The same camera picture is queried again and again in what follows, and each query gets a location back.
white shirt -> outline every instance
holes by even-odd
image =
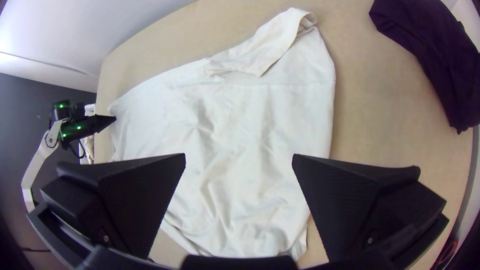
[[[315,23],[290,8],[242,44],[150,78],[110,106],[113,160],[185,153],[160,227],[189,253],[305,253],[310,211],[292,156],[329,157],[335,93]]]

wrinkled fabric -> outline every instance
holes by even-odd
[[[440,0],[375,0],[378,31],[416,56],[450,126],[460,134],[480,123],[480,55]]]
[[[159,74],[110,106],[114,161],[185,153],[160,228],[189,253],[305,253],[310,211],[292,157],[329,157],[335,93],[315,23],[291,8],[238,46]]]

shirt sleeve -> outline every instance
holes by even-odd
[[[260,27],[247,41],[209,58],[205,73],[214,76],[236,71],[260,77],[297,37],[310,32],[316,23],[310,12],[289,8]]]

purple shirt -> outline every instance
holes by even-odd
[[[378,31],[420,62],[458,134],[480,123],[480,55],[440,0],[375,0]]]

beige table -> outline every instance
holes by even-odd
[[[370,21],[373,0],[200,0],[157,21],[113,51],[104,61],[96,109],[139,83],[182,64],[211,56],[253,35],[288,7],[311,11],[336,68],[330,158],[400,167],[417,165],[420,181],[447,200],[450,219],[432,247],[412,266],[429,269],[457,217],[469,173],[472,130],[457,135],[415,57],[377,32]],[[95,137],[95,161],[112,155],[108,129]],[[327,261],[310,218],[309,267]],[[150,256],[178,266],[186,255],[163,232]]]

